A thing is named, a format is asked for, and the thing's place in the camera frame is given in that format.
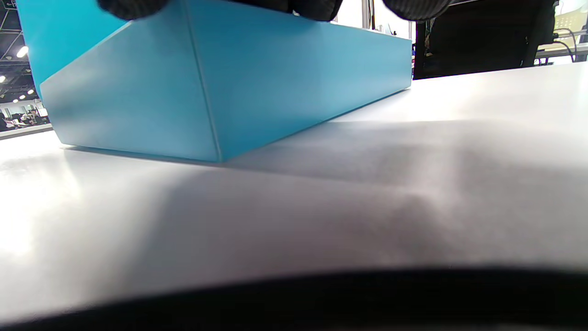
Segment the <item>person's right hand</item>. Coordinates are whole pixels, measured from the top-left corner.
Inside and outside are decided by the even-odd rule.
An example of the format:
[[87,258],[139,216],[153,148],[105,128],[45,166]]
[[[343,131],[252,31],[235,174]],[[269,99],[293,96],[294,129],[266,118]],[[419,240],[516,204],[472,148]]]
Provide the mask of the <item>person's right hand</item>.
[[[338,14],[341,0],[242,0],[241,4],[283,13],[298,13],[307,19],[328,22]],[[169,0],[97,0],[104,12],[124,21],[153,16],[162,11]],[[401,19],[424,21],[438,17],[453,4],[452,0],[385,0],[384,5]]]

